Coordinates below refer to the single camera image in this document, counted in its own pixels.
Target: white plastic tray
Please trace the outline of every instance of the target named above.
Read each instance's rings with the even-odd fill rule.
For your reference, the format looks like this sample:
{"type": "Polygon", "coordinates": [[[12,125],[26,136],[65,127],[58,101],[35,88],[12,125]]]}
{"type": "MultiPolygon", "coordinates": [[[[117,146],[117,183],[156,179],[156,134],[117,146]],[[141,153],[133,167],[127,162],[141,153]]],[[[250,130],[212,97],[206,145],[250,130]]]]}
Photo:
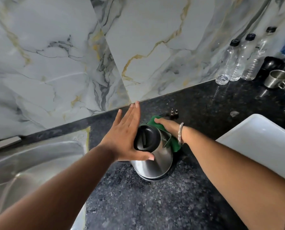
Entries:
{"type": "Polygon", "coordinates": [[[266,117],[253,114],[216,141],[285,178],[285,130],[266,117]]]}

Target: stainless steel kettle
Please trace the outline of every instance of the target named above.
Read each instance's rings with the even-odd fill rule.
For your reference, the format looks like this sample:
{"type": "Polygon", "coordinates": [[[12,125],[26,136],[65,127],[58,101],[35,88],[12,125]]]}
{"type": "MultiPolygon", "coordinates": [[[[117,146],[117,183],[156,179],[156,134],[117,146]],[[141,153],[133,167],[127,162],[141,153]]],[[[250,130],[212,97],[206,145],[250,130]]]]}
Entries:
{"type": "Polygon", "coordinates": [[[154,126],[142,125],[138,128],[134,148],[154,155],[154,161],[131,161],[142,178],[156,180],[168,172],[173,161],[170,139],[171,134],[154,126]]]}

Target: green cloth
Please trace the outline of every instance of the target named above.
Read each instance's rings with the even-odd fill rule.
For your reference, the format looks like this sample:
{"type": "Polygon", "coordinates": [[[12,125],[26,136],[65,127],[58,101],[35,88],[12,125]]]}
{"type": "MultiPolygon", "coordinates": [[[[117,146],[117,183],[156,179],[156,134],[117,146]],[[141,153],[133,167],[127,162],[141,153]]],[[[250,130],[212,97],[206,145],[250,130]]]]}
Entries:
{"type": "MultiPolygon", "coordinates": [[[[163,131],[166,131],[168,132],[164,126],[162,124],[159,124],[159,123],[156,123],[154,122],[154,119],[157,118],[157,119],[160,119],[161,117],[160,116],[152,116],[150,121],[147,123],[148,125],[151,125],[151,126],[154,126],[160,130],[163,130],[163,131]]],[[[171,140],[170,140],[170,144],[171,144],[171,148],[172,148],[172,151],[173,152],[177,152],[180,150],[181,146],[179,145],[179,142],[178,142],[178,139],[176,139],[174,136],[171,136],[171,140]]]]}

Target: speckled countertop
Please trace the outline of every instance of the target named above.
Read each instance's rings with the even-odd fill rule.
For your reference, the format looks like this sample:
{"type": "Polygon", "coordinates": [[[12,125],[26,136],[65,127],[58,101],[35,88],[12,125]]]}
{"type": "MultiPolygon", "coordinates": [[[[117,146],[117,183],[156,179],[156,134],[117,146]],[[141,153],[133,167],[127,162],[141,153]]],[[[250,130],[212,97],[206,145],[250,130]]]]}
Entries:
{"type": "MultiPolygon", "coordinates": [[[[282,90],[267,91],[256,82],[209,81],[141,102],[141,122],[179,110],[179,122],[217,139],[254,113],[285,128],[282,90]],[[237,111],[235,117],[230,112],[237,111]]],[[[30,135],[31,143],[91,126],[90,147],[112,125],[117,110],[30,135]]],[[[233,209],[203,173],[185,145],[175,154],[172,174],[158,182],[140,178],[128,162],[114,163],[87,200],[86,229],[246,229],[233,209]]]]}

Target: bangle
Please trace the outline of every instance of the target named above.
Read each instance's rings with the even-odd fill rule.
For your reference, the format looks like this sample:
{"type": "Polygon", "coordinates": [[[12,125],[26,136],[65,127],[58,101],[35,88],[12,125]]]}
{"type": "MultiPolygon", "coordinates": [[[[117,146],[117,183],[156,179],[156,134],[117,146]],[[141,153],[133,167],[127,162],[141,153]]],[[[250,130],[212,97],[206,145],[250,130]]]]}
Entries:
{"type": "Polygon", "coordinates": [[[184,123],[181,123],[181,124],[180,124],[180,127],[179,127],[179,132],[178,132],[178,142],[179,142],[179,145],[182,145],[182,144],[183,144],[183,143],[182,143],[182,138],[181,138],[183,125],[184,125],[184,123]]]}

